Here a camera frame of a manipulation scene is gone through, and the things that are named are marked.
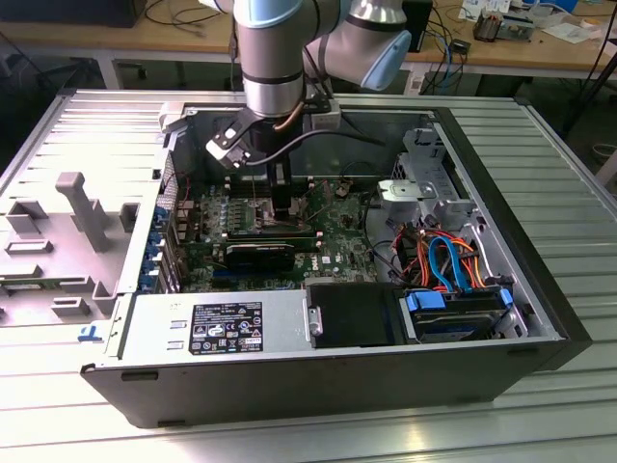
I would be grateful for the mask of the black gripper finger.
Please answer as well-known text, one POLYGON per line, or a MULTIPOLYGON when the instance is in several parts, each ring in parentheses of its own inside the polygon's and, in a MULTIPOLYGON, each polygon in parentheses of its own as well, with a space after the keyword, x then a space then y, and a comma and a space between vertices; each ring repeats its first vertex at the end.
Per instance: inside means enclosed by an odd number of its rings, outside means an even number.
POLYGON ((291 207, 292 179, 288 161, 268 165, 271 202, 275 212, 287 212, 291 207))

